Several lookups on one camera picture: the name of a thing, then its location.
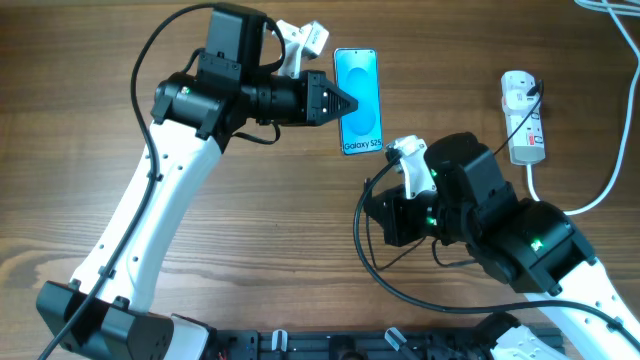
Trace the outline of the smartphone with blue screen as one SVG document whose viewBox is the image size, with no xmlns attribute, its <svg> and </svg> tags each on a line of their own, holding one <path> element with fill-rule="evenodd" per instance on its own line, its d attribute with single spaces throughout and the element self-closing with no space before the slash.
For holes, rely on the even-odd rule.
<svg viewBox="0 0 640 360">
<path fill-rule="evenodd" d="M 357 109 L 340 118 L 344 155 L 377 152 L 383 148 L 378 54 L 373 48 L 338 48 L 334 72 L 339 89 L 357 100 Z"/>
</svg>

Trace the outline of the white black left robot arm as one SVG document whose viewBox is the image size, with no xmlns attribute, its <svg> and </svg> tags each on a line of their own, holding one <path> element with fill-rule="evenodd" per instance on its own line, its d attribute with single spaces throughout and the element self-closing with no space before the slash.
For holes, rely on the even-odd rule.
<svg viewBox="0 0 640 360">
<path fill-rule="evenodd" d="M 49 281 L 36 307 L 53 348 L 89 359 L 224 359 L 215 328 L 151 312 L 158 276 L 195 193 L 229 142 L 254 120 L 275 130 L 319 127 L 357 101 L 322 71 L 305 70 L 329 37 L 230 3 L 213 3 L 206 44 L 162 81 L 145 147 L 109 224 L 65 283 Z"/>
</svg>

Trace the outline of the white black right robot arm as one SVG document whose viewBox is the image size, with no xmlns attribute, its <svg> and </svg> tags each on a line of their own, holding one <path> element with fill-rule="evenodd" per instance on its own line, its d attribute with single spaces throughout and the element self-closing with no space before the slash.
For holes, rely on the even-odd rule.
<svg viewBox="0 0 640 360">
<path fill-rule="evenodd" d="M 450 314 L 540 310 L 586 359 L 636 359 L 639 322 L 575 223 L 556 206 L 517 197 L 494 152 L 469 133 L 428 145 L 411 135 L 385 149 L 387 164 L 365 183 L 354 242 L 374 220 L 388 245 L 431 237 L 461 243 L 473 263 L 525 301 L 482 307 L 437 305 L 394 288 L 362 247 L 358 257 L 386 291 L 414 306 Z"/>
</svg>

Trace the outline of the white USB charger plug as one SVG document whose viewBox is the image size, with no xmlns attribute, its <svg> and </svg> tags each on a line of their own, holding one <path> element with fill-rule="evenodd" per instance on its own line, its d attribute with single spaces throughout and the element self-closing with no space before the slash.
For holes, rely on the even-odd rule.
<svg viewBox="0 0 640 360">
<path fill-rule="evenodd" d="M 501 77 L 502 109 L 508 116 L 524 117 L 539 98 L 540 85 L 535 78 L 521 70 L 507 71 Z"/>
</svg>

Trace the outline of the white power strip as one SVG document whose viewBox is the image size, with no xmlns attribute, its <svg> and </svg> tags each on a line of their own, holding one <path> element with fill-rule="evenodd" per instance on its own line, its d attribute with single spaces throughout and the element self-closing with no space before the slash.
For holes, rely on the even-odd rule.
<svg viewBox="0 0 640 360">
<path fill-rule="evenodd" d="M 514 165 L 537 164 L 545 159 L 545 140 L 540 112 L 536 110 L 526 121 L 520 115 L 506 115 L 507 136 L 519 127 L 509 140 L 510 161 Z"/>
</svg>

